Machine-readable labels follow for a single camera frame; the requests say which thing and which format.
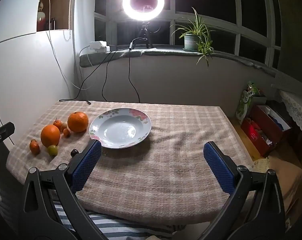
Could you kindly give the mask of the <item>small mandarin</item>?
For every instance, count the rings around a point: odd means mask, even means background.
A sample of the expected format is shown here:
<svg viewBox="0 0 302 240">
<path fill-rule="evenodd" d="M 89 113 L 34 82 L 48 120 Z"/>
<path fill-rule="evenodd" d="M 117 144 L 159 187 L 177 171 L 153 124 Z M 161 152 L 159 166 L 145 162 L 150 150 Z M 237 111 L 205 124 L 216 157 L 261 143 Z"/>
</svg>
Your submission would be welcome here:
<svg viewBox="0 0 302 240">
<path fill-rule="evenodd" d="M 35 139 L 30 141 L 29 148 L 33 155 L 38 155 L 40 153 L 40 146 Z"/>
</svg>

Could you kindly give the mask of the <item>large oval orange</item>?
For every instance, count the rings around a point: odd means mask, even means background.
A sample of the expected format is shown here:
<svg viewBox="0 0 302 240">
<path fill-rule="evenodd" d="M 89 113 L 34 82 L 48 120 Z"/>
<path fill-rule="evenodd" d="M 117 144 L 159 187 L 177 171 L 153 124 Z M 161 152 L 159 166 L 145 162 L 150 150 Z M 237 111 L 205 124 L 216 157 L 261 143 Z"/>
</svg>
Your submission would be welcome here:
<svg viewBox="0 0 302 240">
<path fill-rule="evenodd" d="M 42 129 L 40 139 L 44 147 L 57 146 L 60 141 L 60 130 L 55 125 L 47 125 Z"/>
</svg>

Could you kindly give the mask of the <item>green round fruit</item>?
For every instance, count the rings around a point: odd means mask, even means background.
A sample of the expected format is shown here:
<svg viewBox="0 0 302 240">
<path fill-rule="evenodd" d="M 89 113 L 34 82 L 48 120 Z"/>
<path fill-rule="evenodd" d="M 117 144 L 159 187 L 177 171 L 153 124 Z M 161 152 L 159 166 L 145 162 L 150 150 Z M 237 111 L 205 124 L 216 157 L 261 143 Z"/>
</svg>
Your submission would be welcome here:
<svg viewBox="0 0 302 240">
<path fill-rule="evenodd" d="M 47 152 L 51 157 L 58 155 L 58 147 L 56 145 L 50 145 L 47 147 Z"/>
</svg>

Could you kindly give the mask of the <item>mandarin with stem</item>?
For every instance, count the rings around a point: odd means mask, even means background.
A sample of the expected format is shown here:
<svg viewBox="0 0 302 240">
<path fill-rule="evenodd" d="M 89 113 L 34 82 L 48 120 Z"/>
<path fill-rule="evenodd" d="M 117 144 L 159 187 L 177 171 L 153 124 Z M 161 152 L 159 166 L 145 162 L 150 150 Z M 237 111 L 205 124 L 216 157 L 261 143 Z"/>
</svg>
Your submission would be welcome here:
<svg viewBox="0 0 302 240">
<path fill-rule="evenodd" d="M 55 121 L 53 122 L 53 125 L 56 126 L 59 130 L 61 130 L 62 122 L 61 122 L 61 120 L 55 119 Z"/>
</svg>

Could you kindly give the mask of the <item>small brown longan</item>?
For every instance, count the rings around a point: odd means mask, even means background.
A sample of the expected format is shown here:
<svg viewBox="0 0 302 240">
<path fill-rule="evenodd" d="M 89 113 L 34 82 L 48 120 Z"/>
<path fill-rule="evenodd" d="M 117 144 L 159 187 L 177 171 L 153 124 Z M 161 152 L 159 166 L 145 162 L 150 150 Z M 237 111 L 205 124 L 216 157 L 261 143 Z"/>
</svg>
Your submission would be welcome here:
<svg viewBox="0 0 302 240">
<path fill-rule="evenodd" d="M 64 129 L 67 128 L 67 124 L 66 123 L 62 123 L 61 127 L 60 127 L 60 131 L 63 132 Z"/>
</svg>

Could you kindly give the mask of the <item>small orange kumquat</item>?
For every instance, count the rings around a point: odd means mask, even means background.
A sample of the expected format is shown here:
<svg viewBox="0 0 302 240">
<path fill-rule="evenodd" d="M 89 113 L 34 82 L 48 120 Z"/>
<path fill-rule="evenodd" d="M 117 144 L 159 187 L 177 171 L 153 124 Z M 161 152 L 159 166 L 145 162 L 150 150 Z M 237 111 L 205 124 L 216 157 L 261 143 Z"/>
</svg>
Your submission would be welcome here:
<svg viewBox="0 0 302 240">
<path fill-rule="evenodd" d="M 71 136 L 71 132 L 69 131 L 68 128 L 65 128 L 65 129 L 63 130 L 63 136 L 64 136 L 65 138 L 69 138 L 69 137 Z"/>
</svg>

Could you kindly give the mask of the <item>dark plum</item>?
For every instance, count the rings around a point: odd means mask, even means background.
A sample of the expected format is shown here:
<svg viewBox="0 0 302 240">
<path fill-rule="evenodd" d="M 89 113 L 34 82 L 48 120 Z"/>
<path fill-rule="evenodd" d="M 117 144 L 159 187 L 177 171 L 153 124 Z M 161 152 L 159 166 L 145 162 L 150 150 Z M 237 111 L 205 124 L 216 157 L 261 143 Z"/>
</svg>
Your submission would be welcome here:
<svg viewBox="0 0 302 240">
<path fill-rule="evenodd" d="M 73 149 L 73 150 L 71 151 L 71 157 L 74 157 L 74 156 L 76 156 L 77 154 L 79 154 L 79 151 L 78 151 L 77 149 Z"/>
</svg>

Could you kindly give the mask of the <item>large round orange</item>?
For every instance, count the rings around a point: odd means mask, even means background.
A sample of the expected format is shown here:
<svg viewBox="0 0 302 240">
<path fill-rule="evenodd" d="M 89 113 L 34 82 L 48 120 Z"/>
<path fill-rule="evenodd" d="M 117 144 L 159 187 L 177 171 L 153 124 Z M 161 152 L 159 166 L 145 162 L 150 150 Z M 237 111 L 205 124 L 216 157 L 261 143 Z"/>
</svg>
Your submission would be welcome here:
<svg viewBox="0 0 302 240">
<path fill-rule="evenodd" d="M 84 112 L 73 112 L 69 115 L 67 125 L 74 133 L 82 133 L 88 127 L 88 116 Z"/>
</svg>

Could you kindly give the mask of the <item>striped fabric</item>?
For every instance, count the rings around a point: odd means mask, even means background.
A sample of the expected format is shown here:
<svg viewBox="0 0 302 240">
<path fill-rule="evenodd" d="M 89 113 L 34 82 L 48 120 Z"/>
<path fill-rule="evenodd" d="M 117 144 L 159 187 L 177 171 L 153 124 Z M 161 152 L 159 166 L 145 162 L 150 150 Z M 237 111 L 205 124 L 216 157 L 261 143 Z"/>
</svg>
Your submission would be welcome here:
<svg viewBox="0 0 302 240">
<path fill-rule="evenodd" d="M 172 239 L 174 230 L 170 226 L 144 225 L 114 216 L 86 210 L 87 215 L 107 239 Z"/>
</svg>

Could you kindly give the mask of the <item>plaid beige tablecloth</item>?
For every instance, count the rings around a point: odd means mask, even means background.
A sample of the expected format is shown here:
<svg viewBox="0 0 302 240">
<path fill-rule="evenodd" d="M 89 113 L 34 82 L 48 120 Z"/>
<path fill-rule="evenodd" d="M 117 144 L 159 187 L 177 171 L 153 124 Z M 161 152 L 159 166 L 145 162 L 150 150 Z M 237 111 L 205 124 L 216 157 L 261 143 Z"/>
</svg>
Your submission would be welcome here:
<svg viewBox="0 0 302 240">
<path fill-rule="evenodd" d="M 150 134 L 101 158 L 77 196 L 86 209 L 140 223 L 178 225 L 208 222 L 228 194 L 204 159 L 213 141 L 237 165 L 253 162 L 235 129 L 217 106 L 128 103 L 150 117 Z"/>
</svg>

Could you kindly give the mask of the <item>lace white cloth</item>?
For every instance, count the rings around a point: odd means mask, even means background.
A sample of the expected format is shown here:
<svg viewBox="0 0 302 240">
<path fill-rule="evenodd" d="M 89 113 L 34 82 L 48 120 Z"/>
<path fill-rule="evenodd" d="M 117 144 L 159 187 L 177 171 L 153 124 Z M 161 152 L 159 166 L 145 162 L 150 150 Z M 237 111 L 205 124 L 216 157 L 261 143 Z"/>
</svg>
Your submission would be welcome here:
<svg viewBox="0 0 302 240">
<path fill-rule="evenodd" d="M 287 112 L 302 131 L 302 98 L 283 90 L 279 91 L 279 95 L 285 104 Z"/>
</svg>

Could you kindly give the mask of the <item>floral white plate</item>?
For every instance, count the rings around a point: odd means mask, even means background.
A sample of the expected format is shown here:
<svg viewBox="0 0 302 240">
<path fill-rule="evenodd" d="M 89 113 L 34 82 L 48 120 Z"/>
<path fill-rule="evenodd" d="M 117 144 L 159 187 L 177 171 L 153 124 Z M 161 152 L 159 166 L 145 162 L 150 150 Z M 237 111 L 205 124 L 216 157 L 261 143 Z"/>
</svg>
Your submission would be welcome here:
<svg viewBox="0 0 302 240">
<path fill-rule="evenodd" d="M 123 149 L 142 142 L 152 130 L 152 121 L 143 111 L 115 108 L 99 114 L 90 124 L 91 139 L 109 149 Z"/>
</svg>

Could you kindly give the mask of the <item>red white jar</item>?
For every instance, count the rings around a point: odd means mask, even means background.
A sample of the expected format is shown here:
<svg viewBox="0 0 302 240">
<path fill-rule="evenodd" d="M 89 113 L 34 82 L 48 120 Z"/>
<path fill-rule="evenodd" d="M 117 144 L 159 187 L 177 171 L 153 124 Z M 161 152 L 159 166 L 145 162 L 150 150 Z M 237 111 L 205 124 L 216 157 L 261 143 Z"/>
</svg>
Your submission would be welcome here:
<svg viewBox="0 0 302 240">
<path fill-rule="evenodd" d="M 46 15 L 42 11 L 37 12 L 37 31 L 43 31 L 46 25 Z"/>
</svg>

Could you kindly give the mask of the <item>white power strip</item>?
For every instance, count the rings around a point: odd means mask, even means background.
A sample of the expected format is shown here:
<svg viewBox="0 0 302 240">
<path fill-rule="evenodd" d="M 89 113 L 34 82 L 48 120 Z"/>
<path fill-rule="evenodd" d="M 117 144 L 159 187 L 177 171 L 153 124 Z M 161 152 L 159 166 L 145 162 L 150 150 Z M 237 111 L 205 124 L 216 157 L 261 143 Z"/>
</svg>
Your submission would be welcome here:
<svg viewBox="0 0 302 240">
<path fill-rule="evenodd" d="M 110 47 L 106 41 L 92 41 L 89 44 L 90 50 L 94 50 L 98 53 L 106 53 L 110 51 Z"/>
</svg>

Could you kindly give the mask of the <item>potted spider plant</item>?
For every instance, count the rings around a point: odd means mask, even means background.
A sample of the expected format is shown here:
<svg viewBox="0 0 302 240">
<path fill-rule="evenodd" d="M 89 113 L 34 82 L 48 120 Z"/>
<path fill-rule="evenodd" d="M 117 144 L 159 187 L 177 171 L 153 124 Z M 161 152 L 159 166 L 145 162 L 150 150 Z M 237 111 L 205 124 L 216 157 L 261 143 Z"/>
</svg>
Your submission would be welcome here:
<svg viewBox="0 0 302 240">
<path fill-rule="evenodd" d="M 175 33 L 179 33 L 179 39 L 184 39 L 184 50 L 189 52 L 197 52 L 200 54 L 197 64 L 205 59 L 207 67 L 209 67 L 208 57 L 211 57 L 214 53 L 214 48 L 212 47 L 212 38 L 210 30 L 203 21 L 202 17 L 198 14 L 196 9 L 192 7 L 194 12 L 194 19 L 184 17 L 187 20 L 185 24 L 173 24 Z"/>
</svg>

